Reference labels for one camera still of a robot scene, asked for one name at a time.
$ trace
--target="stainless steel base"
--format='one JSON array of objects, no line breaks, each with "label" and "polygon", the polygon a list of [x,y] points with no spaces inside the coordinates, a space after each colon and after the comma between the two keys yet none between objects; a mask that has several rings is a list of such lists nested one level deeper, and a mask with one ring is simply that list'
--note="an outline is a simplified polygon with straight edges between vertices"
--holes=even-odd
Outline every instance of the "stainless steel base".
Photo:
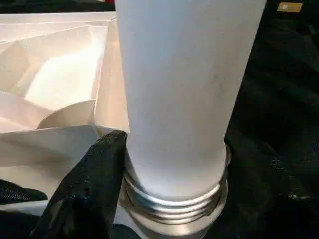
[{"label": "stainless steel base", "polygon": [[193,217],[190,222],[186,221],[179,224],[169,224],[167,223],[169,222],[167,218],[163,219],[160,217],[155,217],[154,214],[150,215],[150,213],[147,213],[145,208],[149,210],[150,207],[145,207],[145,205],[140,206],[139,202],[134,199],[131,200],[132,195],[129,196],[129,194],[132,192],[130,190],[130,185],[126,182],[125,186],[122,188],[122,195],[125,195],[125,197],[124,199],[122,197],[121,204],[129,212],[139,229],[149,238],[201,239],[207,233],[207,230],[210,228],[211,224],[221,214],[226,204],[228,187],[226,180],[221,182],[220,190],[218,190],[218,192],[216,192],[216,194],[214,194],[212,197],[213,199],[211,200],[210,204],[212,206],[211,211],[207,212],[205,215],[199,214],[199,217]]}]

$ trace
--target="white cylinder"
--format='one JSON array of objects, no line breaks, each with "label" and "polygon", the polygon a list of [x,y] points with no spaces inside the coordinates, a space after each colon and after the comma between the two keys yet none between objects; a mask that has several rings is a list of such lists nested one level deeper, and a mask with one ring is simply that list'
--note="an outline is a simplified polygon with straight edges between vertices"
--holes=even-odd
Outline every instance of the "white cylinder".
[{"label": "white cylinder", "polygon": [[128,172],[149,195],[218,185],[225,132],[266,0],[117,0]]}]

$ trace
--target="black mesh fabric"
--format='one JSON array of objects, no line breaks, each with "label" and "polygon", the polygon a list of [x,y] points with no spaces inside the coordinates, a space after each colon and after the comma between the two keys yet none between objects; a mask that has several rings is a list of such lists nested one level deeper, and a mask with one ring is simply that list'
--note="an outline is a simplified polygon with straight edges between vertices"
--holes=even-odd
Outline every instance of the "black mesh fabric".
[{"label": "black mesh fabric", "polygon": [[126,137],[113,131],[89,148],[53,194],[32,239],[113,238]]},{"label": "black mesh fabric", "polygon": [[0,179],[0,205],[47,199],[48,197],[43,192],[34,189],[22,188],[14,183]]}]

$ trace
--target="cardboard box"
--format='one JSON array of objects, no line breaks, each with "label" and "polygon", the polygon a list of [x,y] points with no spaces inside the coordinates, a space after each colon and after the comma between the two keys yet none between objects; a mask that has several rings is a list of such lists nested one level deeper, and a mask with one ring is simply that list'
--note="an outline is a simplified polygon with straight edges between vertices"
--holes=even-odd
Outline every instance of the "cardboard box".
[{"label": "cardboard box", "polygon": [[0,15],[0,178],[49,197],[100,135],[129,131],[114,12]]}]

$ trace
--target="white tumbler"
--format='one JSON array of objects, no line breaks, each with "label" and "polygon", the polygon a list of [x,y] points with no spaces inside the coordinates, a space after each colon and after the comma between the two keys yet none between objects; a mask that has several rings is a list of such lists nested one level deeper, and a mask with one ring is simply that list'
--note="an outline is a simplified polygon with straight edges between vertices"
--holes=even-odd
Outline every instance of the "white tumbler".
[{"label": "white tumbler", "polygon": [[191,235],[222,211],[224,137],[265,2],[116,0],[127,191],[151,231]]}]

